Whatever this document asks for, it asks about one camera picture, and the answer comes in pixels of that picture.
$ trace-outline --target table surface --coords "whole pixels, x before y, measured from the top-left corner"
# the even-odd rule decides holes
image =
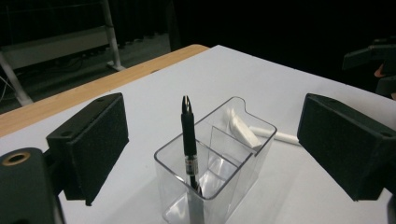
[[[295,135],[311,92],[396,129],[390,99],[223,46],[194,45],[3,115],[1,153],[46,150],[49,133],[94,98],[114,92],[124,96],[130,143],[92,207],[60,194],[67,223],[162,223],[153,155],[181,133],[185,94],[196,120],[239,96],[247,112]],[[384,190],[377,201],[353,202],[302,147],[275,141],[257,182],[227,223],[388,223],[390,197]]]

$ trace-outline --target white table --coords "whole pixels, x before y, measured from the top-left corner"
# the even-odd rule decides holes
[[[182,96],[195,120],[232,96],[247,112],[296,134],[308,92],[332,97],[396,129],[396,103],[373,93],[216,46],[105,94],[122,92],[130,143],[92,203],[60,199],[67,223],[162,223],[154,152],[181,133]],[[89,101],[1,137],[4,154],[22,147],[48,149],[45,137]],[[353,202],[302,148],[275,141],[259,179],[227,223],[367,223],[387,221],[391,194]]]

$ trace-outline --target gray floor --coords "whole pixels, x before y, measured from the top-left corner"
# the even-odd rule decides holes
[[[122,66],[128,68],[170,51],[168,34],[155,35],[127,44],[123,49],[120,49],[120,60]],[[33,71],[23,71],[20,74],[17,73],[17,76],[32,100],[39,101],[117,72],[106,66],[106,63],[111,59],[110,50],[105,49],[93,55],[73,58],[65,65],[32,68]],[[0,98],[4,87],[4,83],[1,82]],[[0,101],[0,114],[19,107],[21,105],[13,91],[11,88],[7,88],[6,94]]]

